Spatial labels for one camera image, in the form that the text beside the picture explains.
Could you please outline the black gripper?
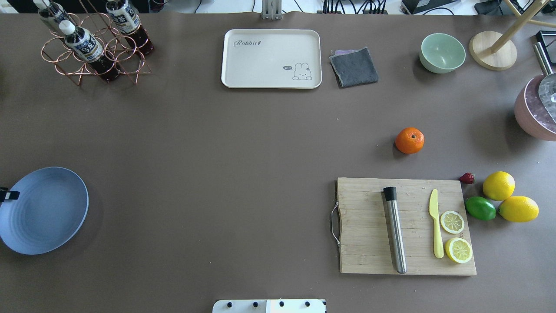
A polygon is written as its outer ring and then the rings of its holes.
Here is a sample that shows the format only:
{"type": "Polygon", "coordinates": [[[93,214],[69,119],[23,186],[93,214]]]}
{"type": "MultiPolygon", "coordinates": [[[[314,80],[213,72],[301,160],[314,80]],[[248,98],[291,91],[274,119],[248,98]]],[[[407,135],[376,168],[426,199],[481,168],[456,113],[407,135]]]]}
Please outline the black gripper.
{"type": "Polygon", "coordinates": [[[0,187],[0,202],[6,200],[18,200],[20,192],[9,190],[7,187],[0,187]]]}

